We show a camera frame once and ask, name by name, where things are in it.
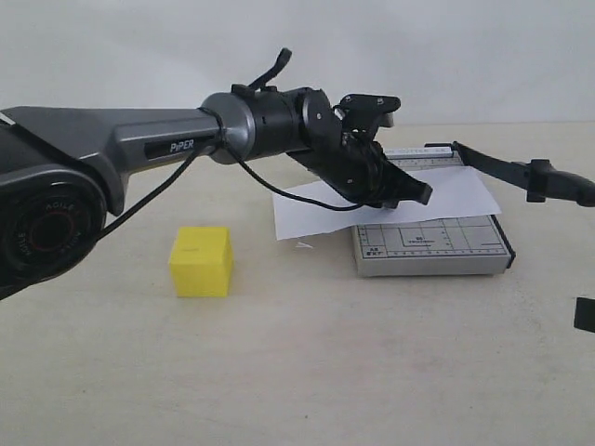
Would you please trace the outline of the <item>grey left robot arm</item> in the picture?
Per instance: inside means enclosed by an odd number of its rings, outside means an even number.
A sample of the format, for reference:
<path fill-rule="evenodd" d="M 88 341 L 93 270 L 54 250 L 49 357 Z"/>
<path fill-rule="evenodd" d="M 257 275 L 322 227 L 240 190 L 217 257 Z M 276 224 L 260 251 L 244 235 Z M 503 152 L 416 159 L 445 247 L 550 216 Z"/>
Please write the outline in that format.
<path fill-rule="evenodd" d="M 234 85 L 193 109 L 19 106 L 1 113 L 1 295 L 58 277 L 123 224 L 128 180 L 207 157 L 247 166 L 285 154 L 345 209 L 425 204 L 430 185 L 395 166 L 375 135 L 396 97 Z"/>

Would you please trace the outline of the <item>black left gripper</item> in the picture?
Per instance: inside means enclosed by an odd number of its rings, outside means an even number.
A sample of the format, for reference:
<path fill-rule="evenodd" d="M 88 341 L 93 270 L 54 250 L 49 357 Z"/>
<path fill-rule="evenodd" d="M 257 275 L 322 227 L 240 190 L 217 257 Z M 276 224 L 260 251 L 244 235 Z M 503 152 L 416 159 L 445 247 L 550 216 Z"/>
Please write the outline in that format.
<path fill-rule="evenodd" d="M 397 209 L 403 201 L 427 205 L 433 192 L 430 184 L 393 169 L 375 141 L 349 139 L 334 149 L 296 151 L 295 161 L 354 205 L 382 209 Z"/>

